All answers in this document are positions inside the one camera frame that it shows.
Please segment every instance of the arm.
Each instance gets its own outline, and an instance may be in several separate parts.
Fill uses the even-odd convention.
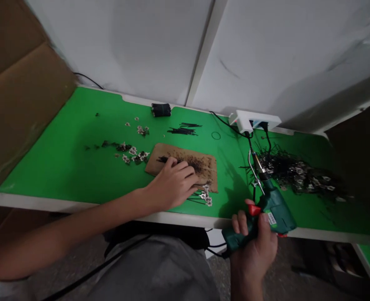
[[[168,158],[145,188],[36,229],[0,248],[0,280],[26,277],[74,246],[123,223],[182,204],[197,188],[193,167]]]
[[[248,235],[245,212],[232,217],[236,233]],[[277,253],[277,235],[270,230],[269,217],[260,214],[258,237],[231,255],[231,300],[263,301],[262,282]]]

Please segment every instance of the sticker on glue gun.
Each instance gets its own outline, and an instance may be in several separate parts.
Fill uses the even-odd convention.
[[[277,224],[276,219],[274,218],[274,215],[271,212],[268,212],[267,215],[269,216],[269,223],[270,226]]]

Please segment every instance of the cork board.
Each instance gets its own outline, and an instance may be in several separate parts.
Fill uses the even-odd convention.
[[[155,145],[145,171],[151,175],[158,175],[164,167],[163,162],[159,162],[159,157],[174,157],[178,160],[187,161],[195,169],[201,185],[211,182],[210,191],[218,193],[217,182],[217,161],[214,156],[198,153],[192,150],[179,148],[173,145],[158,143]]]

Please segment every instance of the hand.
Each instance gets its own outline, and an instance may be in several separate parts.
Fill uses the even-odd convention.
[[[245,203],[254,204],[249,199],[246,199]],[[244,211],[240,210],[238,215],[234,214],[232,216],[232,225],[236,233],[248,235]],[[262,213],[258,218],[258,237],[250,241],[243,249],[238,249],[231,255],[231,283],[236,286],[234,287],[235,292],[231,292],[231,294],[237,294],[238,296],[240,294],[243,296],[256,296],[258,294],[259,296],[253,300],[259,300],[260,297],[262,299],[261,283],[276,254],[277,234],[271,232],[269,217]]]
[[[169,157],[160,173],[142,189],[145,202],[152,206],[152,213],[179,206],[198,190],[193,186],[198,181],[195,170],[186,161],[177,164],[177,159]]]

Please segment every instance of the red trigger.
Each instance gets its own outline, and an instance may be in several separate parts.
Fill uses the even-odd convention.
[[[249,208],[249,214],[251,216],[257,216],[261,212],[261,208],[259,206],[256,206],[256,205],[248,205],[248,208]]]

